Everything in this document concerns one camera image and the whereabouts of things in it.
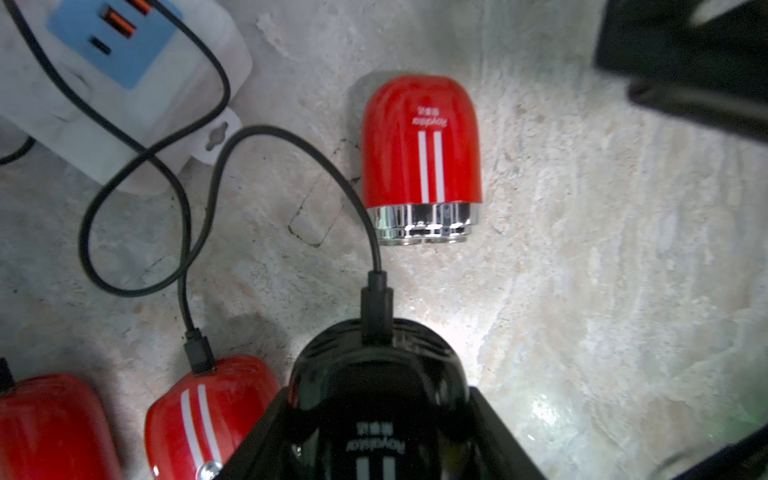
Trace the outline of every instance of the cable plug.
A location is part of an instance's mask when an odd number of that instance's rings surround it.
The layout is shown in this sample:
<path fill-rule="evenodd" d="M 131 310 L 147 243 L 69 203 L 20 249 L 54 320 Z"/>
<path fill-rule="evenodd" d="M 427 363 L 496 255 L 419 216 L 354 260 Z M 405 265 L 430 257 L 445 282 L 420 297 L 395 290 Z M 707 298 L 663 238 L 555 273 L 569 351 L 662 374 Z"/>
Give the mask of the cable plug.
<path fill-rule="evenodd" d="M 368 272 L 368 286 L 360 293 L 363 344 L 392 345 L 392 297 L 386 272 Z"/>
<path fill-rule="evenodd" d="M 208 338 L 200 333 L 200 329 L 187 331 L 187 342 L 184 344 L 184 351 L 187 353 L 187 360 L 195 375 L 203 375 L 214 370 L 216 359 L 210 349 Z"/>

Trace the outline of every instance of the red plastic casing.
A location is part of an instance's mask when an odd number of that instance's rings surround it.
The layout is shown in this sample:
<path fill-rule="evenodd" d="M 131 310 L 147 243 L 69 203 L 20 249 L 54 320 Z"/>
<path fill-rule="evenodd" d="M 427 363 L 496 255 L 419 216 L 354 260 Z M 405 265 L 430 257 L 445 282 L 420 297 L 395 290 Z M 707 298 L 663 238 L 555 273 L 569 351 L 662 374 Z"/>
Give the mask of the red plastic casing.
<path fill-rule="evenodd" d="M 482 202 L 477 118 L 461 85 L 406 75 L 371 97 L 362 123 L 362 201 L 366 208 Z"/>
<path fill-rule="evenodd" d="M 71 375 L 20 382 L 0 396 L 0 478 L 122 478 L 96 392 Z"/>
<path fill-rule="evenodd" d="M 187 374 L 147 412 L 144 442 L 155 478 L 193 480 L 202 464 L 226 463 L 279 391 L 270 368 L 252 356 L 217 360 L 208 375 Z"/>

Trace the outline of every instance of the white power strip casing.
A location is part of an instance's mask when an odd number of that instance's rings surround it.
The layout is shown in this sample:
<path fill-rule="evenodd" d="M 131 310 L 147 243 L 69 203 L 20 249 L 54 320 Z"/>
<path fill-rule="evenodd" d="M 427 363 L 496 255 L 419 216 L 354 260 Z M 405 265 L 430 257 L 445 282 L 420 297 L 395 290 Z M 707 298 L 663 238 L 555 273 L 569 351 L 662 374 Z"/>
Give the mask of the white power strip casing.
<path fill-rule="evenodd" d="M 137 85 L 126 89 L 47 29 L 51 13 L 64 0 L 16 1 L 70 87 L 146 147 L 202 117 L 221 99 L 222 85 L 215 70 L 180 31 L 173 33 Z M 253 60 L 232 17 L 213 0 L 171 2 L 181 11 L 182 21 L 219 59 L 234 95 L 248 77 Z M 0 51 L 0 114 L 101 184 L 135 157 L 133 150 L 86 117 L 51 83 L 4 9 L 0 9 Z M 211 163 L 221 145 L 211 151 L 200 146 L 225 118 L 229 125 L 225 136 L 229 137 L 240 121 L 227 109 L 220 119 L 162 150 L 158 157 L 174 173 L 193 151 L 201 161 Z M 120 190 L 153 195 L 167 187 L 168 182 L 146 163 L 123 182 Z"/>

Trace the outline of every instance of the white stripe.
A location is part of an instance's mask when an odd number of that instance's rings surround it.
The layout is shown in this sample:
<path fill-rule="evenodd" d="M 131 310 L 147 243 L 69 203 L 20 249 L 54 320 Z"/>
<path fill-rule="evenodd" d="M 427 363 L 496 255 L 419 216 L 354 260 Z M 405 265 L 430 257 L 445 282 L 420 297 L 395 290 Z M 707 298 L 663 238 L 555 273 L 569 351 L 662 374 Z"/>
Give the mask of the white stripe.
<path fill-rule="evenodd" d="M 437 203 L 445 203 L 445 177 L 442 173 L 442 132 L 435 132 L 435 184 L 437 185 Z"/>
<path fill-rule="evenodd" d="M 395 480 L 395 457 L 384 457 L 384 480 Z"/>
<path fill-rule="evenodd" d="M 370 480 L 371 469 L 368 465 L 368 457 L 357 458 L 357 480 Z"/>
<path fill-rule="evenodd" d="M 205 385 L 202 383 L 197 386 L 197 398 L 200 401 L 200 415 L 203 417 L 203 427 L 205 428 L 205 438 L 208 440 L 210 454 L 214 460 L 221 462 L 221 453 L 219 453 L 219 444 L 216 442 L 216 432 L 214 423 L 210 420 L 210 410 L 208 409 L 208 396 L 205 394 Z"/>
<path fill-rule="evenodd" d="M 429 169 L 427 168 L 427 132 L 419 131 L 419 176 L 422 179 L 422 203 L 429 203 Z"/>
<path fill-rule="evenodd" d="M 203 454 L 200 452 L 200 444 L 197 443 L 197 434 L 194 432 L 189 390 L 184 390 L 184 393 L 181 394 L 181 420 L 184 422 L 184 433 L 187 434 L 187 443 L 190 446 L 190 452 L 192 452 L 196 471 L 203 464 Z"/>

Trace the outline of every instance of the black charging cable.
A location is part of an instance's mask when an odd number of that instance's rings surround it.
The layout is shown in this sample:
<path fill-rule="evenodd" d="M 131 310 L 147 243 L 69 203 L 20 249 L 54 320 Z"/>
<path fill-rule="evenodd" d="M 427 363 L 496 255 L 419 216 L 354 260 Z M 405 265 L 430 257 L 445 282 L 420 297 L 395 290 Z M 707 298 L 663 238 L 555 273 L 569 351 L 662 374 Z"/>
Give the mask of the black charging cable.
<path fill-rule="evenodd" d="M 133 160 L 128 162 L 123 168 L 121 168 L 117 174 L 114 175 L 98 192 L 91 204 L 88 206 L 83 221 L 81 224 L 80 234 L 78 238 L 78 252 L 80 255 L 80 261 L 83 269 L 88 278 L 96 284 L 102 290 L 112 293 L 115 296 L 123 297 L 137 297 L 145 296 L 152 293 L 156 293 L 169 286 L 174 281 L 178 283 L 178 295 L 179 306 L 181 309 L 182 317 L 184 319 L 184 325 L 187 328 L 187 343 L 184 348 L 187 351 L 187 357 L 190 360 L 190 365 L 195 373 L 202 373 L 212 370 L 215 366 L 215 360 L 213 353 L 210 350 L 210 345 L 207 338 L 202 336 L 200 330 L 194 327 L 194 323 L 191 318 L 189 306 L 187 303 L 186 294 L 186 279 L 187 271 L 190 265 L 200 254 L 210 230 L 213 227 L 214 215 L 216 213 L 216 202 L 218 197 L 218 190 L 223 175 L 224 166 L 229 159 L 233 149 L 245 138 L 254 135 L 270 135 L 273 137 L 282 138 L 285 141 L 297 146 L 299 149 L 306 152 L 320 166 L 325 169 L 333 179 L 341 186 L 344 194 L 349 198 L 349 201 L 355 207 L 361 221 L 366 229 L 368 240 L 371 247 L 371 256 L 373 263 L 373 270 L 369 274 L 369 285 L 362 289 L 362 305 L 361 305 L 361 317 L 364 327 L 364 339 L 368 339 L 370 342 L 386 343 L 391 342 L 392 338 L 392 289 L 386 286 L 386 272 L 382 270 L 381 265 L 381 253 L 379 251 L 379 243 L 376 236 L 376 229 L 373 227 L 373 223 L 368 215 L 365 206 L 359 199 L 357 193 L 354 191 L 349 182 L 339 172 L 339 170 L 314 146 L 305 141 L 301 137 L 292 134 L 282 128 L 272 127 L 269 125 L 260 125 L 245 127 L 242 130 L 235 133 L 231 139 L 224 145 L 222 151 L 214 166 L 214 172 L 211 176 L 210 188 L 207 199 L 207 209 L 203 225 L 200 229 L 200 235 L 195 241 L 194 245 L 191 245 L 191 214 L 189 208 L 189 201 L 187 199 L 186 192 L 181 186 L 180 181 L 176 175 L 170 171 L 170 169 L 159 159 L 155 157 L 155 154 L 172 143 L 179 141 L 181 138 L 186 137 L 189 134 L 202 128 L 204 125 L 210 123 L 215 119 L 221 111 L 227 106 L 230 100 L 230 84 L 227 78 L 227 73 L 224 71 L 221 63 L 210 49 L 172 12 L 165 8 L 157 0 L 149 0 L 150 5 L 156 8 L 169 22 L 174 24 L 179 30 L 182 31 L 205 55 L 205 57 L 211 62 L 214 69 L 217 71 L 223 85 L 222 98 L 217 106 L 211 110 L 208 114 L 197 121 L 181 128 L 179 131 L 174 132 L 159 140 L 149 148 L 141 146 L 136 140 L 129 137 L 122 130 L 112 124 L 109 120 L 101 116 L 96 110 L 86 104 L 61 78 L 53 64 L 48 59 L 45 52 L 40 47 L 34 34 L 31 32 L 29 25 L 21 14 L 18 6 L 14 0 L 2 0 L 5 4 L 8 13 L 12 17 L 16 24 L 19 33 L 24 38 L 28 47 L 30 48 L 35 59 L 45 71 L 46 75 L 51 79 L 54 85 L 66 96 L 72 103 L 83 111 L 91 120 L 102 126 L 105 130 L 112 133 L 115 137 L 123 141 L 125 144 L 133 148 L 136 152 L 140 152 Z M 104 204 L 109 195 L 114 192 L 120 183 L 122 183 L 131 173 L 139 168 L 145 161 L 149 161 L 155 166 L 163 176 L 169 181 L 174 192 L 179 197 L 182 216 L 182 247 L 180 262 L 178 268 L 165 279 L 146 286 L 140 289 L 122 289 L 111 285 L 106 282 L 98 274 L 91 262 L 90 254 L 90 235 L 93 227 L 93 222 L 97 212 Z"/>
<path fill-rule="evenodd" d="M 27 137 L 27 140 L 17 151 L 6 157 L 0 157 L 0 165 L 7 165 L 11 162 L 17 161 L 21 157 L 24 157 L 32 149 L 32 147 L 35 146 L 36 143 L 37 141 L 34 138 Z"/>

